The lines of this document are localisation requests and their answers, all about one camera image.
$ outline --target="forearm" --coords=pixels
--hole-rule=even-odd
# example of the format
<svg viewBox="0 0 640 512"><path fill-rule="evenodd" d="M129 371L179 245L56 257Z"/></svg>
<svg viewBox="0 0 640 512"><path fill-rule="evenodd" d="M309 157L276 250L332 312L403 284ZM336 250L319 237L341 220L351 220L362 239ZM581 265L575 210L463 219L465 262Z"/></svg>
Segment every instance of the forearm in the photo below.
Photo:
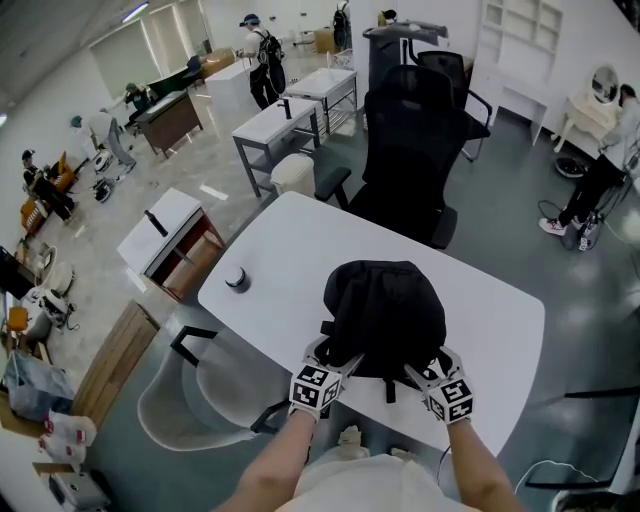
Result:
<svg viewBox="0 0 640 512"><path fill-rule="evenodd" d="M449 425L448 430L453 469L462 502L485 512L521 510L507 475L471 423L462 420Z"/></svg>
<svg viewBox="0 0 640 512"><path fill-rule="evenodd" d="M307 461L315 425L310 414L294 412L280 433L245 470L239 487L277 486L291 499Z"/></svg>

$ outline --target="grey floor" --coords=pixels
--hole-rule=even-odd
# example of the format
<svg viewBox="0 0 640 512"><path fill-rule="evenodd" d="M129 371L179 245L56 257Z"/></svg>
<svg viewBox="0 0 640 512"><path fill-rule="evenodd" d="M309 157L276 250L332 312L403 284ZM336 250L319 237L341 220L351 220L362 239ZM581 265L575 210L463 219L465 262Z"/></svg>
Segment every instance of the grey floor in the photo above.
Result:
<svg viewBox="0 0 640 512"><path fill-rule="evenodd" d="M193 148L186 145L187 150L177 148L178 154L172 156L169 163L152 159L148 167L143 168L142 177L137 178L138 192L126 192L127 201L132 202L131 209L136 205L136 214L141 209L141 201L136 196L142 194L143 189L146 190L141 196L145 207L168 186L177 186L206 200L197 191L203 176L214 188L225 193L231 191L232 197L225 204L215 200L207 203L214 223L223 219L220 226L223 235L230 236L259 206L232 148L228 147L229 141L216 142L212 150L210 143L215 135L207 130L209 127L204 134L193 137ZM199 151L202 156L195 157L200 162L195 167L199 166L200 174L194 178L190 174L193 167L182 166L187 165L187 160L192 165L193 159L186 155L191 152L197 155ZM578 253L566 251L559 239L538 228L538 201L549 199L562 206L574 186L553 171L554 157L548 137L542 136L532 148L528 127L520 120L501 115L480 160L471 165L463 158L458 159L445 194L447 203L459 213L457 232L447 254L538 297L546 308L538 374L525 411L499 456L514 485L534 462L547 458L571 462L598 479L610 478L637 403L631 399L562 399L568 391L638 383L636 308L640 305L640 279L634 272L629 246L608 230L602 232L594 250ZM347 183L347 192L353 195L361 185L360 176L366 162L366 136L360 121L350 122L332 135L315 159L318 179L335 166L351 167L354 176ZM156 181L158 186L154 192L144 188ZM612 226L619 227L622 216L639 206L632 192L609 218ZM112 245L120 235L126 234L136 215L132 213L125 221L120 213L110 213L113 217L109 221L101 215L93 222L100 226L104 223L102 231L108 231L111 246L101 238L107 235L100 234L100 230L92 231L91 237L97 247L109 251L113 266L117 254L112 254ZM97 268L95 275L104 278L105 271ZM120 285L126 283L126 277L118 279ZM79 285L80 278L74 286ZM111 286L115 285L105 284L101 300L109 298ZM144 303L151 300L149 293L139 297L137 289L129 285L118 292L118 297L133 296ZM161 320L171 314L170 305L157 309L161 313L165 311ZM174 312L176 314L189 317L202 312L197 306L185 306ZM107 320L113 321L101 319L100 325L108 324ZM90 331L87 328L83 336L90 337ZM118 508L124 511L208 510L232 492L242 469L268 441L266 436L261 436L224 449L176 454L160 449L144 435L137 421L137 399L153 376L170 339L171 332L163 332L154 341L154 350L145 355L127 383L89 453L89 465L105 473L118 497ZM67 352L61 350L57 356L54 353L54 360L70 360L76 357L77 350L77 347ZM509 386L505 383L505 393L508 392ZM402 445L419 453L430 468L437 467L440 454L435 450L341 406L334 408L331 419L316 436L312 456L334 442L337 433L353 421L363 428L365 440L374 453L385 451L388 445ZM534 476L537 480L557 482L579 479L568 470L555 467L539 468ZM441 483L448 494L455 496L448 460L443 465ZM520 499L536 511L547 510L553 496L553 492L526 488L519 492Z"/></svg>

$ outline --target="concrete floor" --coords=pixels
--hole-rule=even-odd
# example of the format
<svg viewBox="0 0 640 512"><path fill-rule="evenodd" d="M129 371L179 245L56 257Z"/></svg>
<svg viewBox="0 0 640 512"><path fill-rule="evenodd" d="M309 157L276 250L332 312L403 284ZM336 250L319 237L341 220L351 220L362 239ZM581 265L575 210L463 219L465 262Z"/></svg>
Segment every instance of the concrete floor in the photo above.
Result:
<svg viewBox="0 0 640 512"><path fill-rule="evenodd" d="M204 105L198 101L197 108L206 120ZM637 384L640 279L634 273L629 247L608 230L602 232L594 250L578 253L567 252L559 239L538 228L538 201L549 199L563 205L574 184L553 171L555 155L548 137L542 136L532 148L528 133L521 121L501 115L480 160L471 165L458 159L445 197L458 210L459 223L446 252L538 297L546 307L538 374L520 422L499 457L514 485L534 462L547 458L571 462L595 478L607 479L615 470L637 401L561 397L568 391ZM174 186L201 199L220 232L228 237L259 205L235 148L229 140L219 140L210 123L203 133L192 134L191 144L183 141L175 150L177 154L164 161L152 157L148 147L137 141L134 155L141 163L110 202L98 205L89 199L82 204L82 223L87 225L83 234L75 238L79 225L56 231L57 219L48 221L43 230L42 237L55 241L78 273L71 293L79 305L76 320L82 328L54 337L50 343L54 361L70 368L76 379L86 371L126 300L135 298L160 321L172 310L172 304L157 291L149 288L141 294L129 282L116 252L144 208ZM335 166L350 166L354 176L347 182L347 193L353 195L361 186L366 162L366 136L360 121L332 135L315 160L319 178ZM76 189L92 181L93 176L85 176ZM223 202L207 196L198 190L202 183L229 194L229 199ZM632 193L609 221L619 228L622 216L639 208ZM164 350L169 339L167 335L166 340L158 341ZM150 353L147 359L154 357L158 356ZM150 359L139 366L144 369L145 365L154 368ZM185 503L190 510L208 510L232 492L240 472L268 438L189 455L160 449L146 438L135 412L139 394L151 377L137 373L127 383L117 411L110 415L89 453L90 465L105 472L122 510L158 512L184 508ZM402 444L419 453L429 467L437 467L439 453L435 450L356 416L346 407L335 407L330 422L316 436L313 456L330 445L340 429L357 420L374 453L389 444ZM576 477L566 469L542 467L535 478L563 482ZM448 461L441 483L448 494L455 495ZM553 496L553 492L526 488L519 492L525 505L540 511L548 509Z"/></svg>

